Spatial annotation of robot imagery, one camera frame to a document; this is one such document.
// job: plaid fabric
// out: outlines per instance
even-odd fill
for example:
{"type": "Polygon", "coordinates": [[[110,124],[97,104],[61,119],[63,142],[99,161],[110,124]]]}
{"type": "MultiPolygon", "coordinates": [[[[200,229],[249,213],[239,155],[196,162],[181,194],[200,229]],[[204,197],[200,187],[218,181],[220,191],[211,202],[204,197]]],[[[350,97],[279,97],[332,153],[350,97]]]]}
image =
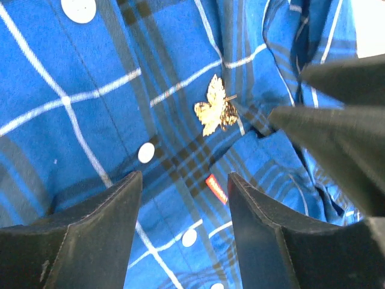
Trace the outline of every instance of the plaid fabric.
{"type": "Polygon", "coordinates": [[[96,0],[72,22],[60,1],[0,1],[0,225],[27,225],[144,176],[125,288],[241,288],[229,172],[287,206],[340,225],[359,212],[266,116],[340,105],[301,84],[307,63],[356,53],[349,0],[96,0]],[[239,121],[202,137],[194,114],[214,74],[239,121]],[[143,143],[151,162],[138,161],[143,143]],[[191,247],[181,239],[198,237],[191,247]]]}

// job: brooch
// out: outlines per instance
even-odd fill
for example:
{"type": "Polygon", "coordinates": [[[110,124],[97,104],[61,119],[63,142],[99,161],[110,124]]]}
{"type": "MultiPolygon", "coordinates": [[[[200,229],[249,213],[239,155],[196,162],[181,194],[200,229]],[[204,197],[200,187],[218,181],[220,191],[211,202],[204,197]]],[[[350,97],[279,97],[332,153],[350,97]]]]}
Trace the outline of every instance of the brooch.
{"type": "Polygon", "coordinates": [[[226,131],[227,125],[233,125],[238,119],[238,112],[234,105],[229,101],[236,98],[236,95],[229,98],[223,88],[222,79],[215,74],[211,79],[206,102],[198,102],[194,106],[194,111],[199,121],[204,125],[203,136],[211,135],[217,128],[221,126],[226,131]]]}

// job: black plastic piece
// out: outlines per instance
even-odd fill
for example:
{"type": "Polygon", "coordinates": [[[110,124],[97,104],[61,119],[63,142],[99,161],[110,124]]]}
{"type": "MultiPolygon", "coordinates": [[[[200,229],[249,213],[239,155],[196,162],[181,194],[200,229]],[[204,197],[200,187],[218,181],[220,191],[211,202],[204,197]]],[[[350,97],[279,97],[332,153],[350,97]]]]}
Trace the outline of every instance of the black plastic piece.
{"type": "Polygon", "coordinates": [[[123,288],[142,175],[29,226],[0,229],[0,288],[123,288]]]}
{"type": "Polygon", "coordinates": [[[364,215],[385,217],[385,55],[309,66],[341,109],[277,107],[269,121],[315,157],[364,215]]]}
{"type": "Polygon", "coordinates": [[[385,288],[385,219],[339,227],[302,215],[239,175],[228,183],[244,289],[385,288]]]}

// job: white button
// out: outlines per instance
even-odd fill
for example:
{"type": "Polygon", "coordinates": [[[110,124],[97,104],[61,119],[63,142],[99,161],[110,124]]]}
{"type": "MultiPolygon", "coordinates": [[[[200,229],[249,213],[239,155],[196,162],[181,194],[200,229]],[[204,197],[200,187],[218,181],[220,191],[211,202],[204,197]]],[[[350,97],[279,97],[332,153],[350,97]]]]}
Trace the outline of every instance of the white button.
{"type": "Polygon", "coordinates": [[[139,149],[138,159],[141,163],[147,164],[154,156],[155,147],[152,143],[145,143],[139,149]]]}
{"type": "Polygon", "coordinates": [[[222,283],[216,283],[213,286],[211,286],[210,289],[224,289],[224,286],[222,283]]]}
{"type": "Polygon", "coordinates": [[[182,237],[183,246],[185,247],[192,246],[197,240],[197,236],[198,236],[197,231],[195,231],[194,229],[188,230],[186,233],[184,233],[182,237]]]}
{"type": "Polygon", "coordinates": [[[61,7],[67,17],[76,23],[89,23],[96,14],[95,0],[61,0],[61,7]]]}

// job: clothing tag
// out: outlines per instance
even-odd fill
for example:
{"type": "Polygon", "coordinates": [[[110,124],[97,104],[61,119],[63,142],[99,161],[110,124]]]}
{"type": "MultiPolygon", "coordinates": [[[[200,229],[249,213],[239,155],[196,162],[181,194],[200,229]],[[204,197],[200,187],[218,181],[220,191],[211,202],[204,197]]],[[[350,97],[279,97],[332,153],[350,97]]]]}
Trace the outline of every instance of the clothing tag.
{"type": "Polygon", "coordinates": [[[206,184],[209,186],[209,188],[212,190],[214,195],[217,196],[217,198],[225,205],[227,203],[227,196],[225,195],[224,191],[222,190],[221,186],[218,184],[217,179],[215,179],[215,176],[211,174],[206,179],[206,184]]]}

